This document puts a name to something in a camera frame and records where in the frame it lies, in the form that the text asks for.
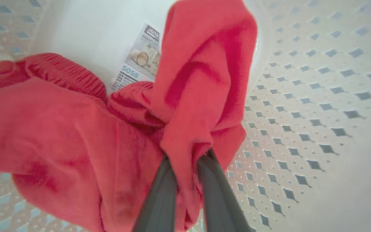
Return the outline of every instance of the ribbed cuff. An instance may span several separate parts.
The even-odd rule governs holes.
[[[104,83],[83,66],[55,53],[42,53],[26,57],[25,70],[45,81],[63,88],[89,94],[107,103]]]

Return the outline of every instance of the white plastic basket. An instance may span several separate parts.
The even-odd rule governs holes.
[[[56,52],[110,83],[173,0],[0,0],[0,60]],[[247,139],[228,178],[257,231],[371,231],[371,0],[247,0],[259,24]],[[81,231],[0,174],[0,230]],[[201,219],[191,231],[204,231]]]

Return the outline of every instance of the red garment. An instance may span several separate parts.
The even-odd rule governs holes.
[[[106,97],[85,68],[56,54],[0,62],[0,171],[54,216],[91,231],[131,231],[162,158],[178,181],[176,227],[202,206],[196,175],[213,147],[223,168],[241,126],[256,40],[239,0],[184,0],[168,14],[155,84]]]

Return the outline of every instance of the laundry basket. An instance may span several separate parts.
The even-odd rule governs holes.
[[[174,0],[0,0],[0,60],[55,52],[108,86],[144,23]],[[259,25],[227,168],[259,232],[371,231],[371,0],[246,0]],[[84,231],[27,203],[0,173],[0,231]],[[193,232],[205,231],[200,219]]]

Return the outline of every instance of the red towel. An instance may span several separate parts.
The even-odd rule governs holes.
[[[256,40],[240,0],[184,0],[169,11],[155,84],[107,98],[57,54],[0,62],[0,171],[54,216],[91,231],[130,231],[162,158],[178,181],[176,227],[202,206],[196,163],[213,147],[225,168],[241,126]]]

